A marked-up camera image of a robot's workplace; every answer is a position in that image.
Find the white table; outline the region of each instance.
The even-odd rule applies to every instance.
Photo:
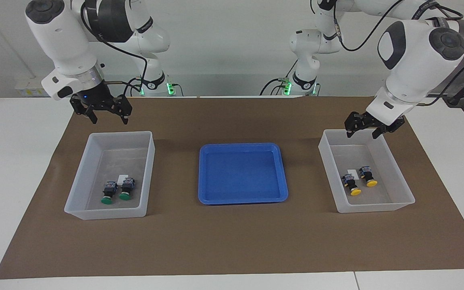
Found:
[[[67,101],[0,99],[0,262],[62,137]],[[444,103],[407,114],[464,217],[464,113]],[[0,280],[0,289],[461,289],[464,270]]]

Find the green cap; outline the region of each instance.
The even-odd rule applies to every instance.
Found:
[[[119,198],[122,200],[130,200],[130,193],[121,193],[119,194]]]
[[[110,197],[101,198],[101,202],[104,204],[112,204],[112,199]]]

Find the blue tray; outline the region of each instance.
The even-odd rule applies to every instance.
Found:
[[[280,148],[274,143],[201,147],[198,198],[209,205],[286,200]]]

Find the yellow cap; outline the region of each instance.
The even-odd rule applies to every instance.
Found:
[[[366,183],[366,186],[368,187],[374,187],[375,185],[377,185],[379,182],[377,182],[377,180],[370,180]]]
[[[350,191],[351,196],[358,196],[359,193],[361,193],[361,189],[358,188],[354,189],[353,191]]]

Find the green light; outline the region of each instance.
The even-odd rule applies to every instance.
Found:
[[[291,87],[293,86],[293,84],[291,84],[291,82],[288,82],[287,84],[285,84],[285,88],[284,88],[284,94],[285,95],[289,95],[291,93]]]
[[[167,92],[169,93],[169,95],[175,94],[176,92],[173,86],[169,83],[166,83],[166,84],[167,84]]]

